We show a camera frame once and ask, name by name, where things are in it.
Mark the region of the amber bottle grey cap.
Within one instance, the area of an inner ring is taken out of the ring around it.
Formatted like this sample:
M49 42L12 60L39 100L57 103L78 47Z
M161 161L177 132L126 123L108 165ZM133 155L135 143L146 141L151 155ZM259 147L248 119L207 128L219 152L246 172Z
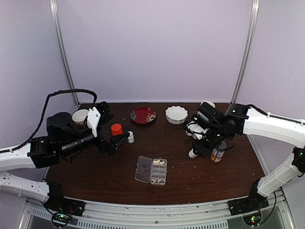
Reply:
M225 141L222 141L212 152L211 161L218 163L222 160L222 157L226 151L227 144Z

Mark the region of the clear plastic pill organizer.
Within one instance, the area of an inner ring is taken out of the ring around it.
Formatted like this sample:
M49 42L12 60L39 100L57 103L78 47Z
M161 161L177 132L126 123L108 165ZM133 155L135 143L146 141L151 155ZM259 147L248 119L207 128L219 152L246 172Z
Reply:
M154 166L154 160L164 160L166 163L162 166ZM165 179L167 178L167 160L162 158L149 158L139 156L135 170L134 179L143 183L150 183L152 179Z

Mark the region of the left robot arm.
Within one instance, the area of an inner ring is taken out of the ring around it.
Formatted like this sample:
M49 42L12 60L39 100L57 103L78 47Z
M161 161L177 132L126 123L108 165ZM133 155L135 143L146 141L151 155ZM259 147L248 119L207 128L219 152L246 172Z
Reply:
M72 115L60 112L47 118L47 136L0 151L0 189L19 196L50 202L58 212L64 212L69 204L60 184L36 182L9 173L19 168L47 168L60 160L72 161L79 153L98 148L101 153L113 155L124 141L134 141L131 131L110 138L108 142L100 133L100 115L94 114L88 129L76 130Z

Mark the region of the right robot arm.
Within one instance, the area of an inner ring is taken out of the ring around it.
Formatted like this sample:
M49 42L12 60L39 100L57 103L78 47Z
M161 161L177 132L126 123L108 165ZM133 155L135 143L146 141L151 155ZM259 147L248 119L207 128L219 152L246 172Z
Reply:
M244 200L247 210L255 210L274 191L305 173L305 122L264 112L253 104L232 104L225 113L214 103L202 102L186 124L195 139L190 158L211 155L224 140L236 135L258 135L293 145L292 153L274 171L252 184Z

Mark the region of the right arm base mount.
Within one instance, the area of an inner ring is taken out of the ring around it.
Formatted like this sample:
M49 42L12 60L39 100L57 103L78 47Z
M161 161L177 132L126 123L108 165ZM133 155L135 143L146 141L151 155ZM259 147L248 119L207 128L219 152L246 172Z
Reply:
M258 183L259 179L252 184L247 197L228 201L232 216L260 210L269 206L267 197L258 194Z

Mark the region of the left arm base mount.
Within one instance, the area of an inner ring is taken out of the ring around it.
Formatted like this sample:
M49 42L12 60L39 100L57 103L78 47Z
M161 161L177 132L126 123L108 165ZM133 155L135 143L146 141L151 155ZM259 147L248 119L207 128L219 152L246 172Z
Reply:
M48 199L43 203L44 207L56 212L81 217L85 209L85 202L64 197L63 190L58 183L46 183L49 191Z

